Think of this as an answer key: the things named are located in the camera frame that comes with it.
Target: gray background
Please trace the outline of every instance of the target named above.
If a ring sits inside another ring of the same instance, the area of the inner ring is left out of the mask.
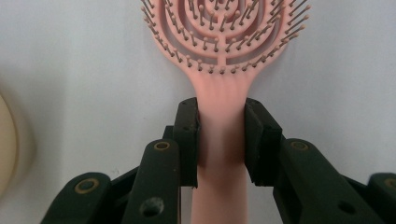
[[[310,2],[307,29],[249,96],[340,173],[363,183],[375,172],[396,173],[396,2]],[[136,167],[145,145],[173,123],[177,104],[194,96],[155,47],[140,5],[0,0],[0,92],[24,132],[0,223],[38,223],[76,175],[115,178]],[[280,223],[271,189],[248,190],[249,223]],[[184,223],[190,202],[183,189]]]

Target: vented brush head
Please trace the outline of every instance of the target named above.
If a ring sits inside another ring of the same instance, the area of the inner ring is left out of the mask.
[[[187,74],[257,75],[305,28],[306,0],[142,0],[164,55]]]

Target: beige round object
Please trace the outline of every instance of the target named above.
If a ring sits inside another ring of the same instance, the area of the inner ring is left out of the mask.
[[[17,159],[17,133],[6,102],[0,95],[0,195],[6,190]]]

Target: brush bristle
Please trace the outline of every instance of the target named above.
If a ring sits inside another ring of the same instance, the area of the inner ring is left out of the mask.
[[[182,69],[235,74],[263,69],[305,28],[306,0],[142,0],[145,22]]]

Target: pink hairbrush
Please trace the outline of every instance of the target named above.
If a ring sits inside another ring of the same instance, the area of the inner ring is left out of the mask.
[[[201,137],[191,223],[247,223],[244,106],[253,79],[305,28],[306,0],[142,0],[161,52],[190,79]]]

